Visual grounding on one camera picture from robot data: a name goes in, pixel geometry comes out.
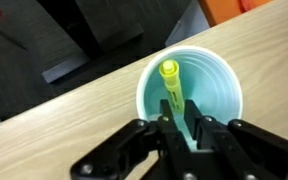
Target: white plastic cup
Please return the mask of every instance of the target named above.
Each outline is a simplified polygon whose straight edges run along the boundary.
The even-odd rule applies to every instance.
[[[195,102],[203,115],[210,115],[227,124],[241,118],[243,99],[239,81],[226,61],[214,52],[195,46],[177,46],[158,54],[144,69],[136,92],[139,118],[156,120],[160,100],[167,99],[158,68],[161,62],[174,59],[180,66],[184,99]],[[182,116],[175,122],[190,144],[192,140]]]

